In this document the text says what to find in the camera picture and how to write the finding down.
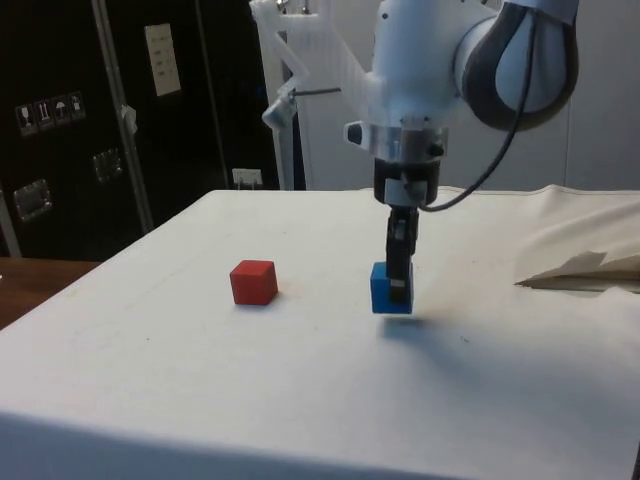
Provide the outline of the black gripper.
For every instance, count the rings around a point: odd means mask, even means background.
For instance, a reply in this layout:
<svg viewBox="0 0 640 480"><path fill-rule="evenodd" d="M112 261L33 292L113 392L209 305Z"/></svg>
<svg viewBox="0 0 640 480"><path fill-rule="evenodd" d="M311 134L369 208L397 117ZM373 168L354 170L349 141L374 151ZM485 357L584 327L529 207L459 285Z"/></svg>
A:
<svg viewBox="0 0 640 480"><path fill-rule="evenodd" d="M373 157L374 197L392 207L386 237L390 300L411 303L419 214L409 207L428 206L437 197L444 133L379 132Z"/></svg>

